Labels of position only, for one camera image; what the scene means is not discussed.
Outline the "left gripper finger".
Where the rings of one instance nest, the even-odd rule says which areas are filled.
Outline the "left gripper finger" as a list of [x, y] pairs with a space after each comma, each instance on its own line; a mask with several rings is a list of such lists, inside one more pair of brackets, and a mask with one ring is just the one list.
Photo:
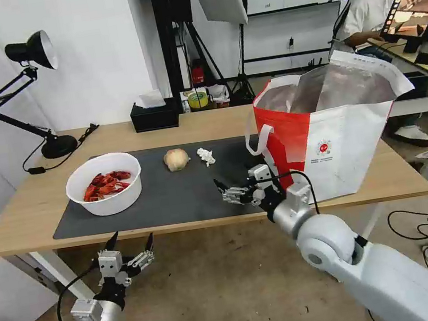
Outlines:
[[97, 254], [98, 258], [116, 256], [118, 251], [115, 250], [119, 232], [116, 231], [111, 238], [106, 242], [104, 248]]
[[152, 262], [154, 261], [154, 252], [153, 252], [153, 242], [154, 242], [154, 234], [151, 232], [148, 236], [145, 250], [138, 255], [136, 255], [134, 258], [132, 258], [128, 263], [127, 267], [131, 268], [133, 270], [143, 270], [150, 266]]

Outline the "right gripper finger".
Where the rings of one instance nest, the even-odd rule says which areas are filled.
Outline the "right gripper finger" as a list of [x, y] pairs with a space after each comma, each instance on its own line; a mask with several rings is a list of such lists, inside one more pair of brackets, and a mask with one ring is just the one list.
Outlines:
[[228, 187], [224, 183], [213, 179], [221, 193], [222, 200], [230, 204], [246, 205], [252, 202], [252, 190], [249, 187]]

